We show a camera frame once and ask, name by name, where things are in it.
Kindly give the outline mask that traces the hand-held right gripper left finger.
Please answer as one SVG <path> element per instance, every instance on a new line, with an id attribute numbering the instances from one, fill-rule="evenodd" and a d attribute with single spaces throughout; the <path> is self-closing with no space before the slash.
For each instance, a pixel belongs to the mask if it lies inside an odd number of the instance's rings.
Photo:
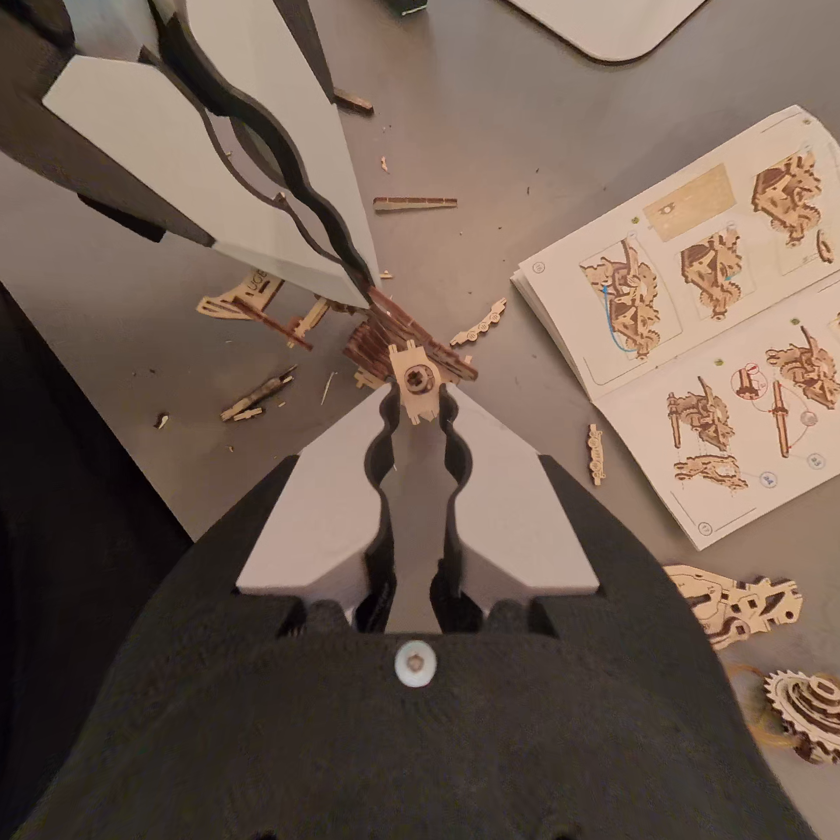
<path id="1" fill-rule="evenodd" d="M 385 629 L 396 572 L 382 482 L 400 407 L 389 382 L 300 452 L 239 573 L 241 594 L 336 602 L 359 631 Z"/>

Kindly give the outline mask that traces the dark wooden sprue scrap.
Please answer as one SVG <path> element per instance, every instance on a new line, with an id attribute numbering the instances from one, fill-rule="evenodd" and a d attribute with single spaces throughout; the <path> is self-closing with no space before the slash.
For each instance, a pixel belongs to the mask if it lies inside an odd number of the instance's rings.
<path id="1" fill-rule="evenodd" d="M 222 411 L 220 419 L 223 422 L 227 422 L 235 419 L 238 415 L 254 412 L 268 397 L 279 393 L 288 384 L 293 382 L 293 375 L 297 368 L 298 365 L 294 364 L 280 374 L 270 377 L 253 391 L 237 400 L 231 407 Z"/>

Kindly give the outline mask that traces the partly built wooden model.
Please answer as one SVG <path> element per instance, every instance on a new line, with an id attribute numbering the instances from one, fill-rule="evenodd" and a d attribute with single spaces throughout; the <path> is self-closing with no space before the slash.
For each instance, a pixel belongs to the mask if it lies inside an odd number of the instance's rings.
<path id="1" fill-rule="evenodd" d="M 281 324 L 266 314 L 266 309 L 283 282 L 261 269 L 252 269 L 232 290 L 216 297 L 203 297 L 196 310 L 213 319 L 260 322 L 283 335 L 290 348 L 300 347 L 308 351 L 312 350 L 307 340 L 308 333 L 315 329 L 327 312 L 359 313 L 362 321 L 352 331 L 343 353 L 370 378 L 383 382 L 392 374 L 389 349 L 395 347 L 398 351 L 405 351 L 410 341 L 425 351 L 444 382 L 473 382 L 478 377 L 470 362 L 461 358 L 453 348 L 436 341 L 419 322 L 379 290 L 373 290 L 371 308 L 365 310 L 315 295 L 315 303 L 304 316 L 293 318 L 288 325 Z"/>

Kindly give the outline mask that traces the wooden model side plate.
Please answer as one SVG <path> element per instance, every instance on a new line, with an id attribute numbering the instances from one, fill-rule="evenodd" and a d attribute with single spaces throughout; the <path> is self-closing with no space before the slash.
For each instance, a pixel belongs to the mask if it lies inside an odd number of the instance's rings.
<path id="1" fill-rule="evenodd" d="M 792 580 L 760 576 L 751 582 L 736 581 L 682 563 L 666 565 L 664 570 L 715 650 L 793 624 L 802 612 L 803 595 Z"/>

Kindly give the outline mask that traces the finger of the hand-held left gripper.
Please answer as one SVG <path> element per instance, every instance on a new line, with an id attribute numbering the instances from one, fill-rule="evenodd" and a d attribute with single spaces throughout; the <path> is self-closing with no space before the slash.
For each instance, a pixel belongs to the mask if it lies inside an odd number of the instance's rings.
<path id="1" fill-rule="evenodd" d="M 236 171 L 205 111 L 159 67 L 73 56 L 43 103 L 209 234 L 218 253 L 341 305 L 369 307 L 288 200 L 260 194 Z"/>
<path id="2" fill-rule="evenodd" d="M 163 62 L 268 151 L 352 292 L 377 286 L 370 226 L 308 2 L 150 2 Z"/>

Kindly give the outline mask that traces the open instruction booklet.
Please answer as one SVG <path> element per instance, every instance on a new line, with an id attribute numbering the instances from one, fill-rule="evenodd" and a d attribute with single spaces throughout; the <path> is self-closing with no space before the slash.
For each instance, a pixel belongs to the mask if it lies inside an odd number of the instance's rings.
<path id="1" fill-rule="evenodd" d="M 511 277 L 698 550 L 838 477 L 838 238 L 792 106 Z"/>

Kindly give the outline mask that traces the wooden gear assembly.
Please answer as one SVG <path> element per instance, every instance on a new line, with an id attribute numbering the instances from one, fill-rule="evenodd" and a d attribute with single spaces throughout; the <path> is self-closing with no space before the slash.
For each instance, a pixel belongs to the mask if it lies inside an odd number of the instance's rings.
<path id="1" fill-rule="evenodd" d="M 833 675 L 776 671 L 763 691 L 794 739 L 794 751 L 812 764 L 839 764 L 839 680 Z"/>

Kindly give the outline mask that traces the yellow rubber band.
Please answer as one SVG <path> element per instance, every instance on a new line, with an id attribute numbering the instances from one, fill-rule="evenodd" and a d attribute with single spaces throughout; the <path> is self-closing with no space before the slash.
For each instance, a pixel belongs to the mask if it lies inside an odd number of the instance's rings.
<path id="1" fill-rule="evenodd" d="M 781 714 L 770 703 L 764 685 L 764 672 L 739 663 L 724 663 L 723 667 L 754 741 L 762 748 L 797 749 L 801 739 L 787 728 Z"/>

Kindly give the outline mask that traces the small wooden plate with hole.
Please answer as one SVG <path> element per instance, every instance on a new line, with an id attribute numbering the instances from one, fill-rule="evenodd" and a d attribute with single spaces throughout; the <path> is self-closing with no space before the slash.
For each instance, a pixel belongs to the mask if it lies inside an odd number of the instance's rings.
<path id="1" fill-rule="evenodd" d="M 402 404 L 412 424 L 418 425 L 423 419 L 433 422 L 439 413 L 439 389 L 443 381 L 438 367 L 413 339 L 406 342 L 404 350 L 389 345 L 388 352 Z"/>

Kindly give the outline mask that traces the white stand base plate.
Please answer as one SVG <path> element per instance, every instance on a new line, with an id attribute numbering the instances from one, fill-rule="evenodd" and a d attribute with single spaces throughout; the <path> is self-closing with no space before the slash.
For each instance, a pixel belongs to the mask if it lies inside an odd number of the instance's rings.
<path id="1" fill-rule="evenodd" d="M 619 64 L 646 56 L 702 1 L 512 1 L 586 56 Z"/>

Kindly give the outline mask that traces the wooden wedge strip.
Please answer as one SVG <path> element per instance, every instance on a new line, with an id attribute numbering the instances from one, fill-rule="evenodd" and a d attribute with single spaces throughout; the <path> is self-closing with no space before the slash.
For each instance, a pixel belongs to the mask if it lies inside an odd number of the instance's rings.
<path id="1" fill-rule="evenodd" d="M 377 214 L 407 213 L 458 207 L 455 197 L 376 196 L 372 207 Z"/>

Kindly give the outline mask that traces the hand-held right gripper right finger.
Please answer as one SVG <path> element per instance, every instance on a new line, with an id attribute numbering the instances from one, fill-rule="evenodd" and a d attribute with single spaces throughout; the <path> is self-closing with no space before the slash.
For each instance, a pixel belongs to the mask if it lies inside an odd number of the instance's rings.
<path id="1" fill-rule="evenodd" d="M 599 581 L 540 454 L 455 385 L 439 397 L 447 501 L 429 589 L 443 632 L 476 632 L 499 602 L 591 595 Z"/>

